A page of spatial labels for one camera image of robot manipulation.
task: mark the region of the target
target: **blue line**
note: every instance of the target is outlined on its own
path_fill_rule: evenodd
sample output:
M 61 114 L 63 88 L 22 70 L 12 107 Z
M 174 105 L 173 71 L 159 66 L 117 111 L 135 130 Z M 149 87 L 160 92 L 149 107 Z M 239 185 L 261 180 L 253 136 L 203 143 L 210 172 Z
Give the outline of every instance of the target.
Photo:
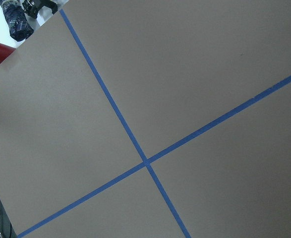
M 161 152 L 157 153 L 156 155 L 152 156 L 148 159 L 149 163 L 152 163 L 159 158 L 167 155 L 171 151 L 177 149 L 178 147 L 182 146 L 183 144 L 191 141 L 192 139 L 198 137 L 199 135 L 205 133 L 206 131 L 210 130 L 211 128 L 217 126 L 218 124 L 224 122 L 225 120 L 233 117 L 237 113 L 243 111 L 244 109 L 250 107 L 251 105 L 255 104 L 256 102 L 260 101 L 261 99 L 269 96 L 270 94 L 274 93 L 275 91 L 283 88 L 284 86 L 291 83 L 291 76 L 285 78 L 284 80 L 280 81 L 279 83 L 273 85 L 271 88 L 259 93 L 254 98 L 249 99 L 248 101 L 242 103 L 241 105 L 237 106 L 236 108 L 232 109 L 231 111 L 223 114 L 222 116 L 218 117 L 217 119 L 213 120 L 212 122 L 208 123 L 207 125 L 203 126 L 202 128 L 198 129 L 197 131 L 191 133 L 190 135 L 184 137 L 183 139 L 179 140 L 178 142 L 174 143 L 173 145 L 167 147 L 166 149 L 162 150 Z
M 118 177 L 114 178 L 113 180 L 109 181 L 108 183 L 102 185 L 101 187 L 95 189 L 94 191 L 88 193 L 87 195 L 83 196 L 82 198 L 79 198 L 78 200 L 76 200 L 75 202 L 69 204 L 68 206 L 62 208 L 61 210 L 59 210 L 58 212 L 50 215 L 49 217 L 45 218 L 44 220 L 40 221 L 39 223 L 33 225 L 32 227 L 30 227 L 29 229 L 23 231 L 21 234 L 19 234 L 17 237 L 18 238 L 22 238 L 24 236 L 26 236 L 27 234 L 30 234 L 31 232 L 33 232 L 34 230 L 38 229 L 39 227 L 45 225 L 46 223 L 54 220 L 55 218 L 61 216 L 62 214 L 68 212 L 69 210 L 75 208 L 76 206 L 80 205 L 81 203 L 87 201 L 88 199 L 94 197 L 95 195 L 97 195 L 98 193 L 101 193 L 102 191 L 106 190 L 107 188 L 115 185 L 116 183 L 120 182 L 121 180 L 125 179 L 126 177 L 132 175 L 133 173 L 139 171 L 140 169 L 145 167 L 145 163 L 142 162 L 136 166 L 134 166 L 132 169 L 126 171 L 125 173 L 119 175 Z
M 64 19 L 64 21 L 65 21 L 67 27 L 69 28 L 69 30 L 70 30 L 70 32 L 71 32 L 71 34 L 72 34 L 74 40 L 76 41 L 78 47 L 80 48 L 82 54 L 84 55 L 84 57 L 85 57 L 87 63 L 89 64 L 89 67 L 91 68 L 93 74 L 95 75 L 97 81 L 99 82 L 99 84 L 100 84 L 102 90 L 104 91 L 104 93 L 105 93 L 107 99 L 109 100 L 111 106 L 113 107 L 113 109 L 114 109 L 114 111 L 115 111 L 117 117 L 118 117 L 119 120 L 121 121 L 121 124 L 123 125 L 123 127 L 124 127 L 126 133 L 127 133 L 128 136 L 130 137 L 130 139 L 131 139 L 131 141 L 132 141 L 132 143 L 133 143 L 135 149 L 137 150 L 137 152 L 138 152 L 139 155 L 141 156 L 142 161 L 146 161 L 147 158 L 146 158 L 146 156 L 145 156 L 143 150 L 141 149 L 141 147 L 140 147 L 139 143 L 137 142 L 135 136 L 133 135 L 133 133 L 132 133 L 130 127 L 128 126 L 128 124 L 126 123 L 126 121 L 125 121 L 123 115 L 121 114 L 120 110 L 118 109 L 118 107 L 117 107 L 117 105 L 116 105 L 114 99 L 112 98 L 112 96 L 111 96 L 109 90 L 107 89 L 105 83 L 103 82 L 103 80 L 102 80 L 100 74 L 98 73 L 98 71 L 97 71 L 95 65 L 93 64 L 92 60 L 90 59 L 90 57 L 89 57 L 89 55 L 88 55 L 88 53 L 87 53 L 85 47 L 82 45 L 82 43 L 81 43 L 81 41 L 80 41 L 80 39 L 79 39 L 79 37 L 78 37 L 78 35 L 77 35 L 75 29 L 72 27 L 72 25 L 71 25 L 71 23 L 70 23 L 68 17 L 66 16 L 64 10 L 60 10 L 59 12 L 61 13 L 61 16 L 63 17 L 63 19 Z
M 71 25 L 71 23 L 70 23 L 68 17 L 66 16 L 65 12 L 64 12 L 63 10 L 61 10 L 60 13 L 61 13 L 61 15 L 62 15 L 62 17 L 63 17 L 63 19 L 64 19 L 64 21 L 65 21 L 67 27 L 69 28 L 69 30 L 70 30 L 70 32 L 71 32 L 73 38 L 75 39 L 77 45 L 79 46 L 79 48 L 80 48 L 82 54 L 84 55 L 85 59 L 87 60 L 87 63 L 89 64 L 89 66 L 90 66 L 92 72 L 94 73 L 95 77 L 97 78 L 97 81 L 99 82 L 99 84 L 100 84 L 102 90 L 104 91 L 104 93 L 105 93 L 107 99 L 109 100 L 111 106 L 113 107 L 113 109 L 114 109 L 114 111 L 115 111 L 117 117 L 118 117 L 119 120 L 121 121 L 121 123 L 122 123 L 122 125 L 123 125 L 123 127 L 124 127 L 124 129 L 125 129 L 125 131 L 126 131 L 126 133 L 127 133 L 128 136 L 130 137 L 130 139 L 131 139 L 131 141 L 132 141 L 134 147 L 136 148 L 136 150 L 137 150 L 137 152 L 139 153 L 139 155 L 140 155 L 142 161 L 143 161 L 144 164 L 146 165 L 146 168 L 147 168 L 147 170 L 149 171 L 149 173 L 150 173 L 152 179 L 154 180 L 154 182 L 155 182 L 157 188 L 158 188 L 159 191 L 161 192 L 161 194 L 162 194 L 162 196 L 163 196 L 165 202 L 167 203 L 167 205 L 168 205 L 170 211 L 172 212 L 173 216 L 175 217 L 175 219 L 176 219 L 176 221 L 177 221 L 179 227 L 180 227 L 181 230 L 183 231 L 185 237 L 186 237 L 186 238 L 190 238 L 190 235 L 189 235 L 188 230 L 186 229 L 186 227 L 185 227 L 184 223 L 182 222 L 181 218 L 179 217 L 179 214 L 177 213 L 176 209 L 174 208 L 174 206 L 173 206 L 173 204 L 172 204 L 170 198 L 168 197 L 167 193 L 165 192 L 165 190 L 164 190 L 164 188 L 163 188 L 161 182 L 159 181 L 158 177 L 156 176 L 154 170 L 152 169 L 151 165 L 148 163 L 148 159 L 146 158 L 146 156 L 145 156 L 145 154 L 144 154 L 144 152 L 143 152 L 141 146 L 140 146 L 139 143 L 137 142 L 137 140 L 136 140 L 134 134 L 132 133 L 130 127 L 129 127 L 128 124 L 126 123 L 126 121 L 125 121 L 123 115 L 121 114 L 119 108 L 117 107 L 117 105 L 116 105 L 114 99 L 112 98 L 110 92 L 108 91 L 106 85 L 104 84 L 104 82 L 103 82 L 103 80 L 102 80 L 100 74 L 98 73 L 96 67 L 94 66 L 92 60 L 90 59 L 90 57 L 89 57 L 89 55 L 88 55 L 86 49 L 85 49 L 84 46 L 82 45 L 82 43 L 81 43 L 81 41 L 80 41 L 80 39 L 79 39 L 79 37 L 78 37 L 78 35 L 77 35 L 75 29 L 72 27 L 72 25 Z
M 149 173 L 152 176 L 152 179 L 154 180 L 157 188 L 159 189 L 161 195 L 163 196 L 165 202 L 167 203 L 172 215 L 174 216 L 175 220 L 177 221 L 181 231 L 184 233 L 186 238 L 191 238 L 187 228 L 185 227 L 183 221 L 181 220 L 177 210 L 175 209 L 172 201 L 170 200 L 169 196 L 167 195 L 167 193 L 165 192 L 165 189 L 163 188 L 163 185 L 161 184 L 159 178 L 157 177 L 157 175 L 155 174 L 153 168 L 151 166 L 147 166 L 147 169 L 149 171 Z

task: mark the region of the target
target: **black bracket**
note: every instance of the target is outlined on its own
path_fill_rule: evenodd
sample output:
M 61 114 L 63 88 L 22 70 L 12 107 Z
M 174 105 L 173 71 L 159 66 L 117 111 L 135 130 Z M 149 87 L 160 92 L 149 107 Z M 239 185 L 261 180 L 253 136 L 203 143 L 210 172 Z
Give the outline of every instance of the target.
M 24 12 L 34 19 L 37 18 L 38 11 L 44 6 L 50 8 L 52 14 L 55 14 L 58 10 L 57 4 L 50 0 L 25 0 L 22 5 L 24 7 Z

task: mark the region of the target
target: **blue tape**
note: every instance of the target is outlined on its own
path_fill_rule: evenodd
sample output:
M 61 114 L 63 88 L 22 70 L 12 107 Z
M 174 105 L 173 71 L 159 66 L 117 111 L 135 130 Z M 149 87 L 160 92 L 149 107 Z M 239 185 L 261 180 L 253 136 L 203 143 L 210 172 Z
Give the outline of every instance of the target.
M 283 88 L 284 86 L 291 83 L 291 76 L 285 78 L 284 80 L 280 81 L 279 83 L 273 85 L 271 88 L 259 93 L 254 98 L 249 99 L 248 101 L 242 103 L 241 105 L 237 106 L 236 108 L 232 109 L 231 111 L 223 114 L 222 116 L 218 117 L 217 119 L 213 120 L 212 122 L 208 123 L 207 125 L 203 126 L 202 128 L 198 129 L 197 131 L 191 133 L 190 135 L 184 137 L 183 139 L 179 140 L 178 142 L 174 143 L 173 145 L 167 147 L 166 149 L 162 150 L 161 152 L 157 153 L 156 155 L 152 156 L 148 159 L 149 163 L 152 163 L 159 158 L 167 155 L 171 151 L 177 149 L 178 147 L 186 144 L 187 142 L 191 141 L 192 139 L 198 137 L 199 135 L 205 133 L 206 131 L 210 130 L 211 128 L 217 126 L 218 124 L 224 122 L 225 120 L 233 117 L 237 113 L 243 111 L 244 109 L 250 107 L 251 105 L 255 104 L 256 102 L 262 100 L 263 98 L 269 96 L 270 94 L 274 93 L 275 91 Z
M 59 210 L 58 212 L 50 215 L 49 217 L 47 217 L 44 220 L 40 221 L 39 223 L 33 225 L 29 229 L 23 231 L 17 237 L 18 238 L 25 237 L 27 234 L 30 234 L 31 232 L 35 231 L 39 227 L 41 227 L 41 226 L 47 224 L 48 222 L 54 220 L 55 218 L 61 216 L 62 214 L 68 212 L 69 210 L 75 208 L 76 206 L 80 205 L 81 203 L 87 201 L 88 199 L 96 196 L 98 193 L 101 193 L 102 191 L 104 191 L 107 188 L 115 185 L 116 183 L 120 182 L 121 180 L 125 179 L 126 177 L 132 175 L 133 173 L 139 171 L 140 169 L 142 169 L 144 167 L 145 167 L 144 162 L 142 162 L 141 164 L 138 164 L 137 166 L 134 166 L 132 169 L 126 171 L 125 173 L 119 175 L 118 177 L 114 178 L 113 180 L 109 181 L 108 183 L 106 183 L 106 184 L 102 185 L 101 187 L 95 189 L 94 191 L 88 193 L 87 195 L 83 196 L 82 198 L 79 198 L 77 201 L 69 204 L 68 206 L 64 207 L 63 209 Z
M 65 14 L 65 12 L 64 12 L 63 10 L 61 10 L 60 13 L 61 13 L 61 15 L 62 15 L 62 17 L 63 17 L 63 19 L 64 19 L 66 25 L 68 26 L 68 28 L 69 28 L 69 30 L 70 30 L 72 36 L 74 37 L 74 39 L 75 39 L 77 45 L 79 46 L 81 52 L 83 53 L 85 59 L 87 60 L 87 63 L 89 64 L 89 66 L 90 66 L 92 72 L 94 73 L 95 77 L 97 78 L 97 81 L 99 82 L 99 84 L 100 84 L 102 90 L 104 91 L 104 93 L 105 93 L 107 99 L 109 100 L 111 106 L 113 107 L 113 109 L 114 109 L 114 111 L 115 111 L 117 117 L 118 117 L 119 120 L 121 121 L 121 123 L 122 123 L 122 125 L 123 125 L 123 127 L 124 127 L 124 129 L 125 129 L 125 131 L 126 131 L 126 133 L 127 133 L 128 136 L 130 137 L 130 139 L 131 139 L 131 141 L 132 141 L 132 143 L 133 143 L 135 149 L 136 149 L 137 152 L 139 153 L 139 155 L 140 155 L 142 161 L 146 164 L 146 168 L 147 168 L 147 170 L 149 171 L 149 173 L 150 173 L 152 179 L 154 180 L 154 182 L 155 182 L 156 186 L 158 187 L 159 191 L 161 192 L 161 194 L 162 194 L 164 200 L 166 201 L 168 207 L 170 208 L 170 211 L 172 212 L 173 216 L 175 217 L 175 219 L 176 219 L 176 221 L 177 221 L 179 227 L 180 227 L 181 230 L 183 231 L 185 237 L 186 237 L 186 238 L 190 238 L 190 235 L 189 235 L 188 230 L 186 229 L 184 223 L 183 223 L 182 220 L 180 219 L 180 217 L 179 217 L 179 215 L 178 215 L 176 209 L 174 208 L 174 206 L 173 206 L 171 200 L 169 199 L 168 195 L 166 194 L 166 192 L 165 192 L 165 190 L 164 190 L 164 188 L 163 188 L 161 182 L 159 181 L 158 177 L 156 176 L 154 170 L 152 169 L 151 165 L 148 163 L 148 160 L 147 160 L 147 158 L 146 158 L 146 156 L 145 156 L 145 154 L 144 154 L 144 152 L 143 152 L 141 146 L 140 146 L 139 143 L 137 142 L 137 140 L 136 140 L 134 134 L 132 133 L 130 127 L 129 127 L 128 124 L 126 123 L 126 121 L 125 121 L 125 119 L 124 119 L 122 113 L 120 112 L 120 110 L 119 110 L 119 108 L 117 107 L 115 101 L 113 100 L 113 98 L 112 98 L 110 92 L 108 91 L 106 85 L 104 84 L 104 82 L 103 82 L 101 76 L 99 75 L 99 73 L 98 73 L 96 67 L 94 66 L 92 60 L 90 59 L 90 57 L 89 57 L 89 55 L 88 55 L 86 49 L 85 49 L 84 46 L 82 45 L 82 43 L 81 43 L 81 41 L 80 41 L 80 39 L 79 39 L 77 33 L 75 32 L 74 28 L 72 27 L 72 25 L 71 25 L 71 23 L 70 23 L 68 17 L 66 16 L 66 14 Z

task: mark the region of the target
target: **black clamp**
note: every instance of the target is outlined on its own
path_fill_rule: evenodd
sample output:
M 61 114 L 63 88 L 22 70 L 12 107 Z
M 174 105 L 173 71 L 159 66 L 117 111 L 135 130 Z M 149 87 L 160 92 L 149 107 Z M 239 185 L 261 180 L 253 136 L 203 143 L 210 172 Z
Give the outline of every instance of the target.
M 44 6 L 50 8 L 52 14 L 55 14 L 58 10 L 57 4 L 50 0 L 25 0 L 22 5 L 24 7 L 24 12 L 34 19 L 37 18 L 38 11 Z

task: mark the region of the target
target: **dark crumpled material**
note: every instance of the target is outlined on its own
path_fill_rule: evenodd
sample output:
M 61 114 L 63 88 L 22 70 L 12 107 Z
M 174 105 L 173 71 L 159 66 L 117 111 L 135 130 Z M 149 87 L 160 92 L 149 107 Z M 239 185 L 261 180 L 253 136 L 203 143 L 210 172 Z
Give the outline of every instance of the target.
M 16 41 L 29 38 L 34 30 L 28 24 L 19 0 L 0 0 L 10 36 Z

